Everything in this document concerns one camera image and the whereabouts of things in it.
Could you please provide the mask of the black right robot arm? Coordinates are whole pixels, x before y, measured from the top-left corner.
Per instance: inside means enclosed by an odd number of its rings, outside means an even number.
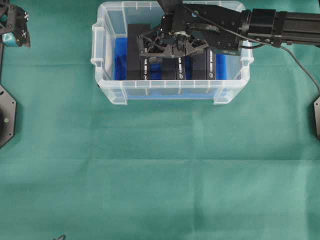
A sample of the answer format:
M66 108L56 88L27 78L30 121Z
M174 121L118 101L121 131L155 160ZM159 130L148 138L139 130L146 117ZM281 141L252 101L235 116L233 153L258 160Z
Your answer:
M161 22L136 37L138 54L146 58L193 56L214 53L239 56L244 41L256 47L282 44L320 45L320 16L259 9L236 11L216 4L188 4L160 0Z

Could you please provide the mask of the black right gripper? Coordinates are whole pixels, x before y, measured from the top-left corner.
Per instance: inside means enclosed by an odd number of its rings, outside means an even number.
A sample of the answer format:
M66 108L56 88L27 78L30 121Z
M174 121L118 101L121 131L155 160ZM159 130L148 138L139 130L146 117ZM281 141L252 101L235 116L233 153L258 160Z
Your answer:
M160 2L169 17L164 31L172 35L185 35L184 55L204 52L208 47L218 49L241 49L243 40L236 34L243 26L242 13L215 4L186 4L183 2ZM173 58L169 38L159 27L137 35L138 53L147 58Z

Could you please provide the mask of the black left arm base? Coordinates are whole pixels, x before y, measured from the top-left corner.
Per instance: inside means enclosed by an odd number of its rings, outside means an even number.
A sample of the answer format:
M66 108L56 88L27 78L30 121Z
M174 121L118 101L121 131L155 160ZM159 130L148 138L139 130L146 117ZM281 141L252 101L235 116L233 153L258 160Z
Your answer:
M16 100L0 86L0 148L15 135Z

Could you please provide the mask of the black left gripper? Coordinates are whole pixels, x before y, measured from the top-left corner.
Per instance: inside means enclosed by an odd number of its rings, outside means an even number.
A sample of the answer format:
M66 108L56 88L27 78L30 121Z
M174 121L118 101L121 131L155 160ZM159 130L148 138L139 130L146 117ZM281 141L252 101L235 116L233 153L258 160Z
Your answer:
M31 47L27 23L29 14L9 2L0 3L0 42L6 47Z

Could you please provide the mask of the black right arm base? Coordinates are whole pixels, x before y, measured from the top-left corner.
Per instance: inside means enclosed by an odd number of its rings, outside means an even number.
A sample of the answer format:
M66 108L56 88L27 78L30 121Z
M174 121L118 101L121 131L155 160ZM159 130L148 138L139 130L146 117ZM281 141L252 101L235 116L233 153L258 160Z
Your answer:
M320 96L313 103L316 137L320 139Z

